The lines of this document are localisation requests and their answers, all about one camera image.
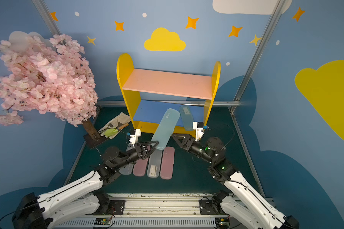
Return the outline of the pink pencil case shelf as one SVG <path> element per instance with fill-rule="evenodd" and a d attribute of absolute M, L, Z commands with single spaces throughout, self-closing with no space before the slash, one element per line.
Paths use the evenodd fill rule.
<path fill-rule="evenodd" d="M 149 159 L 139 159 L 133 168 L 133 175 L 143 177 L 146 173 Z"/>
<path fill-rule="evenodd" d="M 175 148 L 166 147 L 163 151 L 160 177 L 169 180 L 173 177 Z"/>

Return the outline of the green pencil case shelf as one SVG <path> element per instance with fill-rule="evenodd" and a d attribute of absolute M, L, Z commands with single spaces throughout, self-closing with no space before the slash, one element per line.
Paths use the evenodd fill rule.
<path fill-rule="evenodd" d="M 156 132 L 152 137 L 152 141 L 158 141 L 158 145 L 155 147 L 157 150 L 164 150 L 167 143 L 174 132 L 175 126 L 180 118 L 180 112 L 172 108 L 167 109 L 162 117 Z"/>

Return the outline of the clear white pencil case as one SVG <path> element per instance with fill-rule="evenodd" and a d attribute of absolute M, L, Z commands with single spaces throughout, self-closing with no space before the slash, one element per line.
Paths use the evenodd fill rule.
<path fill-rule="evenodd" d="M 119 173 L 122 175 L 130 175 L 133 172 L 134 165 L 128 164 L 122 168 L 119 169 Z"/>

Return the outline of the teal pencil case with label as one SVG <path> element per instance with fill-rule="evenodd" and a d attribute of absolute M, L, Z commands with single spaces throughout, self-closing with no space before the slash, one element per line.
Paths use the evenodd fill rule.
<path fill-rule="evenodd" d="M 194 118 L 189 106 L 179 107 L 179 112 L 185 131 L 193 131 Z"/>

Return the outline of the white pencil case with label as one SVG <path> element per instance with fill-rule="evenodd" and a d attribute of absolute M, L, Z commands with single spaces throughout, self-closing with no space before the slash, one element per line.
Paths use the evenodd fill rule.
<path fill-rule="evenodd" d="M 147 176 L 157 178 L 160 174 L 162 150 L 156 149 L 149 157 Z"/>

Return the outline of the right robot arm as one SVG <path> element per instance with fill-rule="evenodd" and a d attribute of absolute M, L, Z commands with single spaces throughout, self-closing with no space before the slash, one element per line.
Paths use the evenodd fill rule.
<path fill-rule="evenodd" d="M 234 217 L 248 229 L 298 229 L 293 216 L 285 216 L 266 201 L 225 157 L 226 146 L 218 137 L 202 144 L 189 134 L 172 134 L 178 146 L 209 163 L 208 172 L 214 180 L 229 189 L 241 203 L 221 191 L 213 196 L 223 212 Z"/>

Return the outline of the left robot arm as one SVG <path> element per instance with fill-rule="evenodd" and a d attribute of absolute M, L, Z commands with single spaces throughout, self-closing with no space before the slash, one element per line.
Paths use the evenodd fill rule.
<path fill-rule="evenodd" d="M 140 159 L 147 159 L 159 142 L 139 142 L 126 152 L 109 147 L 102 157 L 102 164 L 82 178 L 54 191 L 36 196 L 24 196 L 12 216 L 16 229 L 52 229 L 71 219 L 107 210 L 110 200 L 106 194 L 94 191 L 115 181 L 119 170 Z"/>

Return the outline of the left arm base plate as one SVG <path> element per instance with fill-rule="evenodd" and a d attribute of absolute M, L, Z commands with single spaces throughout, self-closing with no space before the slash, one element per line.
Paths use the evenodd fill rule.
<path fill-rule="evenodd" d="M 125 200 L 117 200 L 117 199 L 112 199 L 106 204 L 106 208 L 104 210 L 104 214 L 106 215 L 123 215 L 124 209 L 125 209 Z"/>

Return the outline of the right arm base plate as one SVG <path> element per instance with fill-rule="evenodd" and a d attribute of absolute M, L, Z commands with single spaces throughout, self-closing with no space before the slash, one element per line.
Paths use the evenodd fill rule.
<path fill-rule="evenodd" d="M 199 209 L 201 215 L 218 215 L 220 213 L 219 207 L 208 198 L 199 200 Z"/>

